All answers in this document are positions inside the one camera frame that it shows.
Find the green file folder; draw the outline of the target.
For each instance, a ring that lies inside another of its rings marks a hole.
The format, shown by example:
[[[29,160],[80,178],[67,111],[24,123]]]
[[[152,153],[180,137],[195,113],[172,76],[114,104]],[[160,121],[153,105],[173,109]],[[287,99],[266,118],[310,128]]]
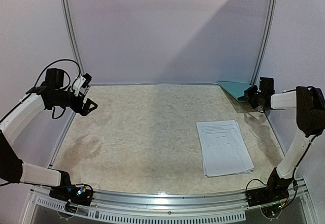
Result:
[[[245,91],[252,85],[241,82],[218,81],[217,84],[238,102],[248,102]]]

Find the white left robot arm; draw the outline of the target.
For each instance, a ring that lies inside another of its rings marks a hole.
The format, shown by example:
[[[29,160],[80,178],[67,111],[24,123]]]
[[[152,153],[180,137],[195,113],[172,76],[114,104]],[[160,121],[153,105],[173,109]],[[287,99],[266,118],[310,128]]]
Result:
[[[77,65],[77,77],[69,79],[65,85],[64,78],[68,78],[69,74],[55,68],[56,63],[50,63],[41,71],[44,81],[37,79],[18,104],[1,119],[1,185],[24,183],[54,187],[59,196],[70,201],[76,193],[67,172],[24,162],[12,148],[25,127],[45,110],[55,112],[57,107],[64,111],[70,108],[86,116],[97,109],[98,105],[85,97],[92,76],[82,74],[80,65]]]

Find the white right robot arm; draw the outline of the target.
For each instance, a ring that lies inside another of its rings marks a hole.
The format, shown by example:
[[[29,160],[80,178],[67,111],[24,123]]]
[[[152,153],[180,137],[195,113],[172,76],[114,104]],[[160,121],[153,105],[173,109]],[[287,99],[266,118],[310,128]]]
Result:
[[[307,153],[313,140],[324,131],[324,96],[320,88],[297,86],[291,91],[273,93],[252,86],[244,96],[253,109],[296,110],[296,134],[280,164],[269,176],[263,198],[272,202],[288,189],[293,182],[295,171]]]

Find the white paper stack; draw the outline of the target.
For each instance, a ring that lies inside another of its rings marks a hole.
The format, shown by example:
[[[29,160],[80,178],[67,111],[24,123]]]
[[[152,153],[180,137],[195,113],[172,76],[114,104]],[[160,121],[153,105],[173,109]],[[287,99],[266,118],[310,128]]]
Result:
[[[235,175],[254,170],[239,124],[235,120],[197,122],[196,126],[205,176]]]

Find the left aluminium corner post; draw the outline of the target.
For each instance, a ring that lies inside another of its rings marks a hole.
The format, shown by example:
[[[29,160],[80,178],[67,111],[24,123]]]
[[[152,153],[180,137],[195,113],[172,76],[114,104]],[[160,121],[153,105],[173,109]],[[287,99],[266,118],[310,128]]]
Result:
[[[66,23],[66,29],[69,37],[70,46],[72,49],[73,58],[78,63],[80,67],[81,74],[85,74],[85,68],[82,63],[81,55],[78,49],[77,38],[73,26],[72,14],[70,10],[69,0],[61,0],[63,18]]]

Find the aluminium corner post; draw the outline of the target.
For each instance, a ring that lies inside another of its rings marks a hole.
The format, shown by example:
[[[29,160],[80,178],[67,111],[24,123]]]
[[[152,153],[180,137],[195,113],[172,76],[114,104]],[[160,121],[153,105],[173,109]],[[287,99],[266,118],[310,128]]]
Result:
[[[268,6],[267,6],[265,25],[264,25],[264,29],[263,29],[262,41],[261,41],[261,45],[259,47],[256,64],[254,66],[254,69],[253,69],[253,72],[252,72],[252,75],[251,75],[251,78],[249,81],[250,85],[255,85],[255,83],[257,82],[257,79],[258,79],[258,75],[259,75],[259,72],[260,72],[260,69],[262,66],[263,58],[265,55],[267,43],[268,43],[270,32],[271,32],[275,7],[276,7],[276,0],[269,0]]]
[[[73,58],[78,63],[80,67],[81,74],[85,74],[85,68],[82,63],[81,55],[78,49],[77,38],[73,26],[72,14],[70,10],[69,0],[61,0],[63,18],[66,23],[66,29],[69,37],[70,46],[72,49]]]

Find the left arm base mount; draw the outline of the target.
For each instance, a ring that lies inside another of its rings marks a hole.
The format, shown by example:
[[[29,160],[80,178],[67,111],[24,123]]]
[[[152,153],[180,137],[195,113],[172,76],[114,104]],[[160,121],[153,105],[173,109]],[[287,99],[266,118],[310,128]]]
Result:
[[[65,201],[64,210],[76,213],[78,206],[90,207],[93,197],[93,188],[89,184],[73,184],[52,187],[49,197]]]

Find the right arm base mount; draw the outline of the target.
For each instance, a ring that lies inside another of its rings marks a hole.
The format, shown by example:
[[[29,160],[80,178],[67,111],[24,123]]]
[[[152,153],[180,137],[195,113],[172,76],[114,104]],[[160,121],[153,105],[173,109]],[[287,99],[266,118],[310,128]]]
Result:
[[[248,189],[249,185],[253,181],[258,181],[262,186],[258,188]],[[293,189],[295,194],[292,199],[290,199],[288,186],[293,184]],[[293,200],[296,198],[298,193],[298,183],[295,179],[291,179],[289,185],[285,187],[275,187],[272,190],[269,190],[268,186],[263,183],[260,179],[251,179],[245,187],[245,197],[249,207],[264,205],[264,204],[274,204],[280,202],[280,200],[285,199],[283,204],[279,204],[277,209],[282,210],[286,206],[290,205]]]

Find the right aluminium corner post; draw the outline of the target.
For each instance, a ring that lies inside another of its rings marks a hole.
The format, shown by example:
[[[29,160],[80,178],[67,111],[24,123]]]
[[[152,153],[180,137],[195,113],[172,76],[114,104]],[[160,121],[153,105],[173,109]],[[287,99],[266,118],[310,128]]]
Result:
[[[253,69],[253,72],[252,72],[252,75],[251,75],[251,78],[249,81],[250,85],[255,85],[255,83],[257,82],[257,79],[258,79],[258,75],[259,75],[259,72],[260,72],[260,69],[262,66],[263,58],[265,55],[267,43],[268,43],[270,32],[271,32],[275,7],[276,7],[276,0],[269,0],[268,6],[267,6],[265,25],[264,25],[264,29],[263,29],[262,41],[261,41],[261,45],[259,47],[256,64],[254,66],[254,69]]]

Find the aluminium front rail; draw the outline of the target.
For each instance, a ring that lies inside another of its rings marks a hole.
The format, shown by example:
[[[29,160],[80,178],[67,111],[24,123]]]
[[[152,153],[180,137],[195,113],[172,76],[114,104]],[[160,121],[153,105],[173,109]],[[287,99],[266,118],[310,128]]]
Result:
[[[245,191],[201,195],[131,194],[96,190],[89,207],[66,212],[65,202],[35,187],[22,223],[317,223],[303,179],[289,189],[290,205],[265,217],[248,205]]]

